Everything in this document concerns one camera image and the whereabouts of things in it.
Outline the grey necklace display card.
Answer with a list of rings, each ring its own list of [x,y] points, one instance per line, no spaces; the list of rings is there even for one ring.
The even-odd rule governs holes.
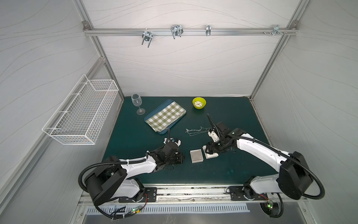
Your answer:
[[[167,144],[169,142],[175,142],[175,139],[174,138],[165,138],[164,139],[164,144]]]

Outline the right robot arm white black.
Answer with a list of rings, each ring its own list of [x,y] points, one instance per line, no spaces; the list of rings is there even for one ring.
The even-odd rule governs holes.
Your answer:
[[[265,162],[277,172],[275,175],[252,176],[241,187],[228,187],[227,193],[233,201],[240,197],[248,201],[262,197],[265,200],[260,203],[262,211],[270,218],[279,218],[284,212],[282,194],[293,200],[302,197],[323,199],[325,188],[309,169],[302,154],[281,151],[239,128],[230,130],[221,122],[215,124],[211,117],[208,120],[211,125],[208,135],[212,141],[203,147],[205,154],[221,154],[236,147]]]

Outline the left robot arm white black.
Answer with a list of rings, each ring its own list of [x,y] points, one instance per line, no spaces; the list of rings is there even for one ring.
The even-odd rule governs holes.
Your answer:
[[[140,213],[144,205],[126,211],[125,207],[105,212],[101,205],[115,200],[131,202],[153,202],[154,188],[146,188],[137,178],[140,174],[154,173],[166,166],[182,164],[185,157],[179,151],[181,141],[168,135],[163,146],[137,159],[118,159],[110,156],[105,161],[84,168],[78,177],[80,188],[89,193],[92,202],[102,215],[119,220]]]

